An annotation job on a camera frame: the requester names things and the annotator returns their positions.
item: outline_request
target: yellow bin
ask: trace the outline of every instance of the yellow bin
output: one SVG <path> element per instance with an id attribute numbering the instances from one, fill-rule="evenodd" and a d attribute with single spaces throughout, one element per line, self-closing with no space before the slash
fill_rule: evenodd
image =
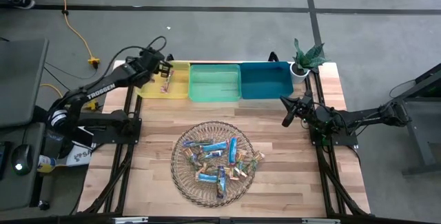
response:
<path id="1" fill-rule="evenodd" d="M 141 89 L 135 88 L 136 93 L 142 98 L 149 99 L 186 99 L 188 97 L 188 85 L 190 74 L 190 63 L 171 61 L 173 65 L 173 75 L 170 79 L 168 93 L 161 92 L 166 78 L 161 77 L 161 73 L 153 76 L 154 83 L 149 82 Z"/>

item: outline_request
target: person's foot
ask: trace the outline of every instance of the person's foot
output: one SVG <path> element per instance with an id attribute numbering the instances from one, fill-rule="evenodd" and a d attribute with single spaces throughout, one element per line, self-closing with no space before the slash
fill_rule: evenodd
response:
<path id="1" fill-rule="evenodd" d="M 29 10 L 34 7 L 34 0 L 8 0 L 8 3 L 16 8 L 21 8 L 22 10 Z"/>

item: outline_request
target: plastic bin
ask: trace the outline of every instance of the plastic bin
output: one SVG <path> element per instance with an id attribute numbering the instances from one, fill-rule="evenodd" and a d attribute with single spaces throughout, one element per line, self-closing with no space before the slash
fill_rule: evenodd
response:
<path id="1" fill-rule="evenodd" d="M 238 101 L 239 65 L 192 65 L 189 97 L 195 102 Z"/>
<path id="2" fill-rule="evenodd" d="M 244 99 L 278 99 L 294 91 L 287 62 L 242 63 Z"/>
<path id="3" fill-rule="evenodd" d="M 146 83 L 141 89 L 135 88 L 136 93 L 148 99 L 186 99 L 188 97 L 190 64 L 179 61 L 172 61 L 171 64 L 173 65 L 173 75 L 170 79 L 168 93 L 161 92 L 161 86 L 167 80 L 161 77 L 161 74 L 153 76 L 154 83 Z"/>

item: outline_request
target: yellow cable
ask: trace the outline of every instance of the yellow cable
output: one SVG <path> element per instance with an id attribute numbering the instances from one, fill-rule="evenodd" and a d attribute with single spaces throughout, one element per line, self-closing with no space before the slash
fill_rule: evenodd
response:
<path id="1" fill-rule="evenodd" d="M 68 3 L 66 0 L 64 1 L 64 10 L 67 11 L 68 10 Z M 85 47 L 88 49 L 89 55 L 90 55 L 90 60 L 96 59 L 95 57 L 93 57 L 92 52 L 89 49 L 89 45 L 87 43 L 87 41 L 81 36 L 80 33 L 78 33 L 78 31 L 76 31 L 69 23 L 68 21 L 68 15 L 66 13 L 63 13 L 64 15 L 64 19 L 66 20 L 66 24 L 68 25 L 69 29 L 71 29 L 71 31 L 73 31 L 78 37 L 80 37 L 80 39 L 84 42 Z"/>
<path id="2" fill-rule="evenodd" d="M 42 84 L 40 85 L 40 87 L 43 87 L 43 86 L 51 87 L 52 89 L 54 89 L 54 90 L 58 93 L 58 95 L 59 95 L 60 97 L 63 97 L 63 94 L 61 93 L 61 91 L 60 91 L 59 89 L 57 89 L 57 87 L 51 85 L 50 83 L 42 83 Z"/>

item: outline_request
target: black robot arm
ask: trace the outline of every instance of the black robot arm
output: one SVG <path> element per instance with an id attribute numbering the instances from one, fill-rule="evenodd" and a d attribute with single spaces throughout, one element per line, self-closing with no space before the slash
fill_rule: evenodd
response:
<path id="1" fill-rule="evenodd" d="M 141 87 L 150 81 L 153 74 L 161 72 L 167 77 L 171 65 L 165 57 L 152 48 L 144 49 L 140 57 L 128 57 L 125 63 L 115 68 L 111 74 L 97 81 L 67 92 L 61 99 L 52 104 L 48 122 L 57 132 L 75 139 L 79 126 L 112 126 L 119 132 L 127 129 L 130 123 L 127 114 L 116 110 L 111 114 L 84 114 L 81 109 L 85 103 L 115 88 L 136 86 Z"/>
<path id="2" fill-rule="evenodd" d="M 378 108 L 348 112 L 314 103 L 310 91 L 306 92 L 303 98 L 290 99 L 281 96 L 280 100 L 288 111 L 282 122 L 284 127 L 288 127 L 294 117 L 299 117 L 323 136 L 341 132 L 350 136 L 362 125 L 384 123 L 403 127 L 409 122 L 405 109 L 392 101 Z"/>

